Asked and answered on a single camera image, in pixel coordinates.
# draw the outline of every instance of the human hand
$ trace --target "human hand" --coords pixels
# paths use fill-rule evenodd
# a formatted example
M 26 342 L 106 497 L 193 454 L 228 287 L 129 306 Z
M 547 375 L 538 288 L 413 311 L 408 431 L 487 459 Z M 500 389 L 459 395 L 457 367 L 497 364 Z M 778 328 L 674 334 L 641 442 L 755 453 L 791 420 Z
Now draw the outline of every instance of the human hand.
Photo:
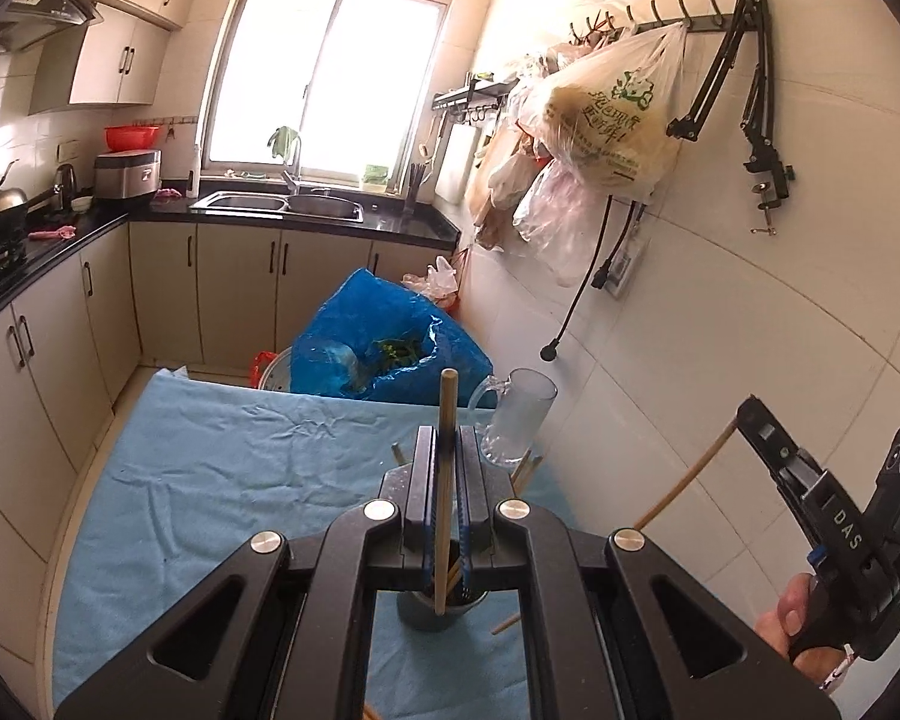
M 810 574 L 794 576 L 776 603 L 776 609 L 761 614 L 754 624 L 756 634 L 788 661 L 790 644 L 806 621 L 813 581 Z M 800 653 L 794 666 L 815 685 L 820 685 L 842 663 L 844 656 L 842 650 L 817 647 Z

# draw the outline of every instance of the light blue towel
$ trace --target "light blue towel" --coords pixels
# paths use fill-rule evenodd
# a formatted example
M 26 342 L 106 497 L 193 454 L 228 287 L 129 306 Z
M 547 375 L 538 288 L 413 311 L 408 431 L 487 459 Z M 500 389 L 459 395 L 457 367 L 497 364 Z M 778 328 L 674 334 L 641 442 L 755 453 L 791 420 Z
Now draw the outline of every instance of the light blue towel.
M 80 527 L 53 641 L 55 707 L 261 530 L 320 532 L 372 498 L 437 409 L 321 398 L 154 375 Z M 546 466 L 526 495 L 569 522 Z M 386 720 L 525 720 L 517 610 L 495 593 L 442 634 L 420 634 L 380 593 L 367 699 Z

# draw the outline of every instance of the pink cloth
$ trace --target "pink cloth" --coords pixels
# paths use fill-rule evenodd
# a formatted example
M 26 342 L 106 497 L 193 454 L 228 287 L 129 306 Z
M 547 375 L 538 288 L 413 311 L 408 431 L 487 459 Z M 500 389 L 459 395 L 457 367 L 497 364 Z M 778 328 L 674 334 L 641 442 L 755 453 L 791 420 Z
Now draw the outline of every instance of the pink cloth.
M 37 232 L 32 232 L 26 237 L 28 237 L 31 241 L 52 241 L 56 238 L 66 240 L 68 238 L 74 237 L 74 235 L 76 234 L 77 228 L 72 227 L 69 224 L 65 224 L 58 230 L 38 230 Z

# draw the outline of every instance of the red container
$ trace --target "red container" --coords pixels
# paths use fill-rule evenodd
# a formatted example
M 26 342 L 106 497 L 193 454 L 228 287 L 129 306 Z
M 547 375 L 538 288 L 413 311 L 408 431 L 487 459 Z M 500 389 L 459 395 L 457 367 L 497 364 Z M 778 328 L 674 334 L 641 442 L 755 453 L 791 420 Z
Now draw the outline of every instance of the red container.
M 160 127 L 106 127 L 106 146 L 111 151 L 136 151 L 153 148 Z

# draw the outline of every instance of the glass mug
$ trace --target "glass mug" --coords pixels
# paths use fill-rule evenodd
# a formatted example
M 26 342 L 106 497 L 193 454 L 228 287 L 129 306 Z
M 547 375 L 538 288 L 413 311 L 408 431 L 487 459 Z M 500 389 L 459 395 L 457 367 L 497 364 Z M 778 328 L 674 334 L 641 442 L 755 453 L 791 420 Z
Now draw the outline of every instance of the glass mug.
M 530 449 L 530 444 L 557 399 L 557 385 L 549 377 L 528 367 L 511 370 L 506 379 L 487 376 L 474 389 L 467 405 L 476 424 L 477 403 L 491 389 L 497 392 L 497 408 L 482 431 L 480 450 L 495 466 L 513 470 Z

